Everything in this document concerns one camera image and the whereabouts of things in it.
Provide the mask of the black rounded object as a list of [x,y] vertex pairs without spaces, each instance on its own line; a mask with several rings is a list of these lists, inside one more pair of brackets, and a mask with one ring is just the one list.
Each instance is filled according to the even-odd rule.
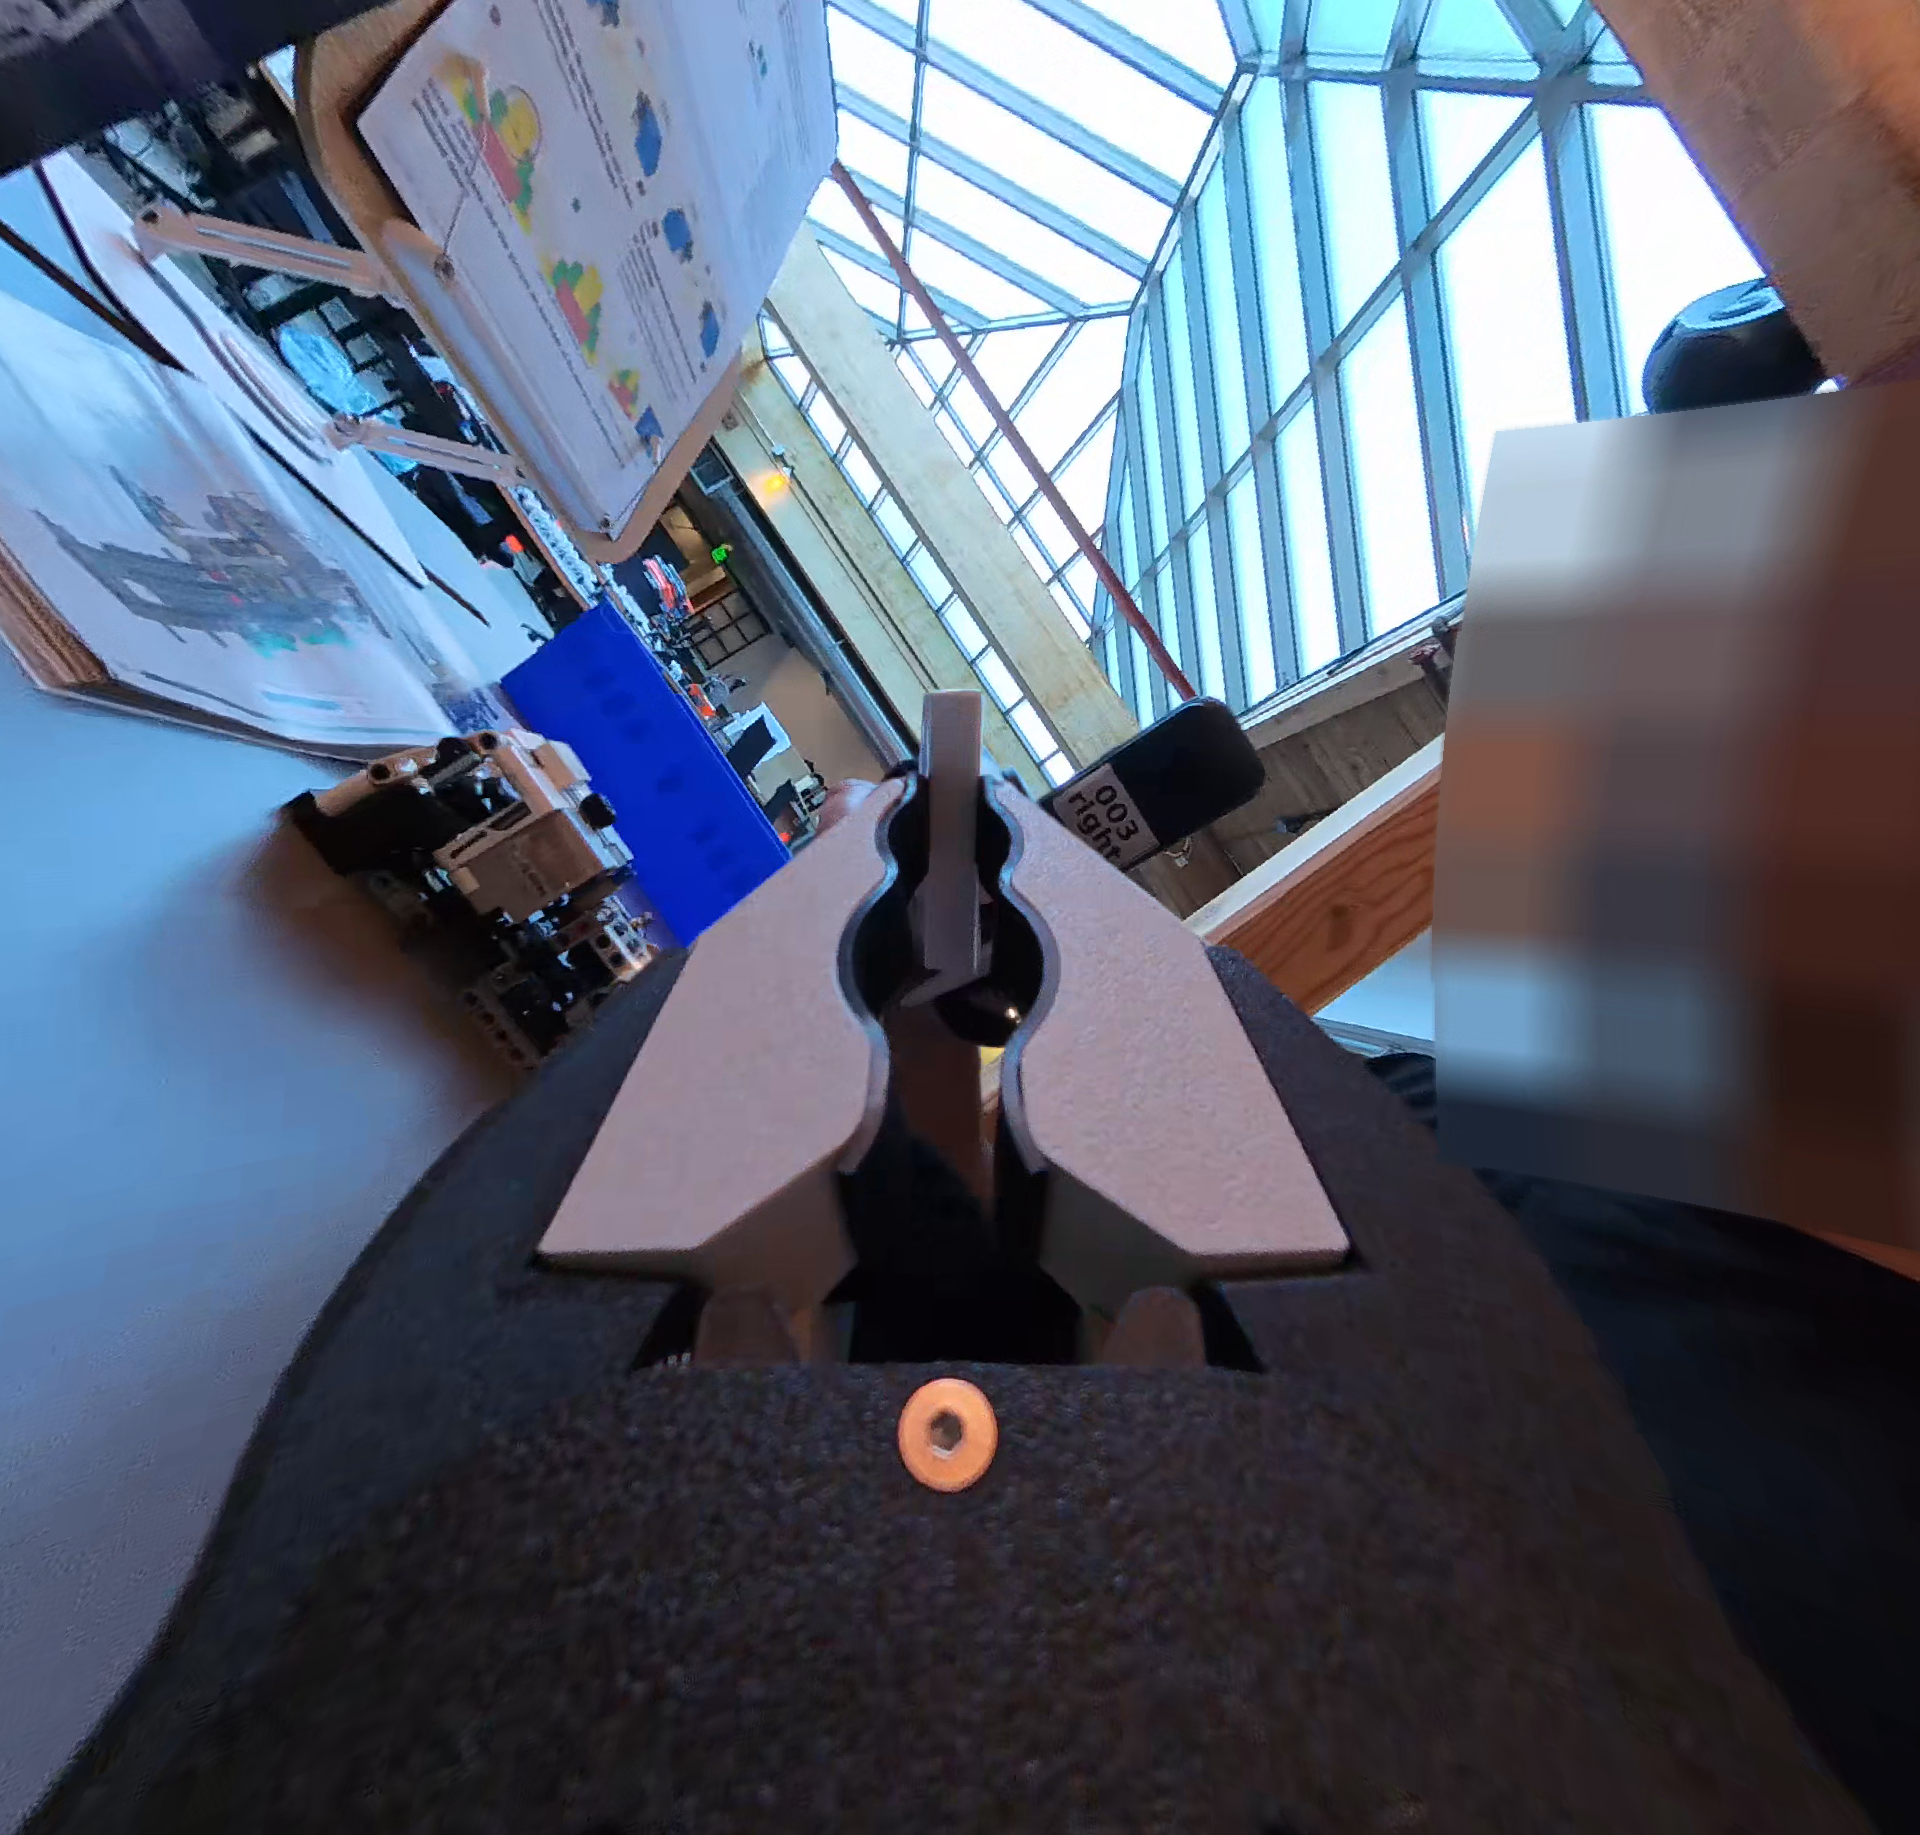
[[1828,370],[1766,277],[1689,303],[1655,337],[1641,368],[1647,412],[1803,397]]

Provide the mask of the lego set box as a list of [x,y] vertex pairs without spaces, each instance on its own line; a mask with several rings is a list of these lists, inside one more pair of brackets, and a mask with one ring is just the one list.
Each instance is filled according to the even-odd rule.
[[392,0],[3,0],[3,171]]

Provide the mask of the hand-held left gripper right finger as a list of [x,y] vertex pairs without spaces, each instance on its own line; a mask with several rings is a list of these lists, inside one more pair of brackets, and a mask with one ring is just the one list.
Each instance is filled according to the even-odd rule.
[[1029,798],[988,785],[996,878],[1039,948],[1002,1129],[1089,1359],[1204,1359],[1204,1284],[1325,1275],[1353,1241],[1204,944]]

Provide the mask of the blue plastic bin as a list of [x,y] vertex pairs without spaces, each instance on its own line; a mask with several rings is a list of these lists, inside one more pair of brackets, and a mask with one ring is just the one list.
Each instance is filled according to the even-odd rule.
[[788,864],[754,792],[615,605],[553,635],[502,691],[529,732],[584,762],[676,944],[692,945]]

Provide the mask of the grey lego beam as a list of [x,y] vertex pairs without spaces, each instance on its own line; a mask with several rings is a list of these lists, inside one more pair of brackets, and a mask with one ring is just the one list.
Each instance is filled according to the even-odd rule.
[[947,1000],[990,967],[990,893],[980,862],[982,721],[975,691],[926,694],[916,789],[898,831],[911,957],[904,1007]]

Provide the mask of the person's black shirt torso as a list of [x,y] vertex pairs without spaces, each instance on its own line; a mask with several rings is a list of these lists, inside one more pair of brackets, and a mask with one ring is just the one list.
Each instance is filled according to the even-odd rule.
[[1284,1107],[1353,1236],[1228,1280],[1265,1378],[1200,1377],[1274,1517],[1139,1763],[1262,1830],[1916,1830],[1916,1287],[1784,1224],[1476,1184],[1296,1025]]

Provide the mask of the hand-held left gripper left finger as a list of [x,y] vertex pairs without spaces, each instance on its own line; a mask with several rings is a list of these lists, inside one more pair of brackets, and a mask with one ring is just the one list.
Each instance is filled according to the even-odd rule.
[[539,1244],[560,1271],[761,1295],[804,1361],[855,1269],[842,1180],[876,1141],[886,1013],[923,975],[897,829],[918,776],[876,786],[694,944]]

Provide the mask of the open instruction booklet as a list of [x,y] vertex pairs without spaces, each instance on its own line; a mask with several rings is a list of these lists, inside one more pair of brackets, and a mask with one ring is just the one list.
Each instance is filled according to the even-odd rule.
[[51,692],[372,762],[468,726],[409,575],[204,381],[5,299],[5,640]]

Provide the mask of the lego truck model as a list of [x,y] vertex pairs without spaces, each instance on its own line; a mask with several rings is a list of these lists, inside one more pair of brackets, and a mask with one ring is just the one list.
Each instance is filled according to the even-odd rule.
[[284,807],[531,1072],[661,957],[632,851],[579,754],[523,726],[406,748]]

